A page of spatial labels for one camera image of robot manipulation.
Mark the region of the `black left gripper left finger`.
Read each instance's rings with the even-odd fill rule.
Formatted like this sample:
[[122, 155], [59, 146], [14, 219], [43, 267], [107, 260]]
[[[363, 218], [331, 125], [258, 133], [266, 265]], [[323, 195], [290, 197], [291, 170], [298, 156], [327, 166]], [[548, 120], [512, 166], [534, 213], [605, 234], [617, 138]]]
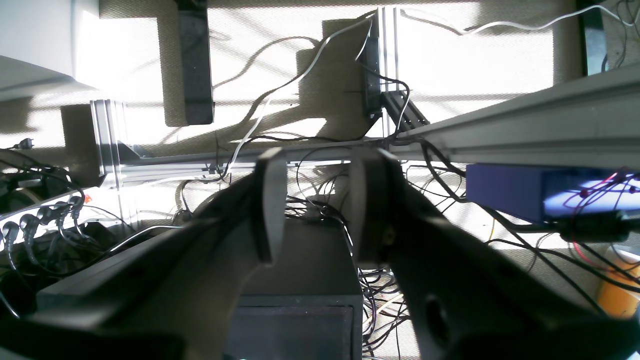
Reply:
[[4, 360], [221, 360], [245, 283], [284, 238], [284, 151], [220, 191], [181, 228], [54, 284], [66, 296], [1, 320]]

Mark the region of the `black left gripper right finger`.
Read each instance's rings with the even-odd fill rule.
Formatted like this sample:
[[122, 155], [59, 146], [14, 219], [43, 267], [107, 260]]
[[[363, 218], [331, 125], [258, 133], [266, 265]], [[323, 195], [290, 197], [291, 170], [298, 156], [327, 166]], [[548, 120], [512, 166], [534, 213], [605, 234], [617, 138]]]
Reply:
[[350, 161], [350, 235], [362, 267], [387, 265], [423, 360], [626, 360], [639, 323], [551, 291], [446, 219], [379, 148]]

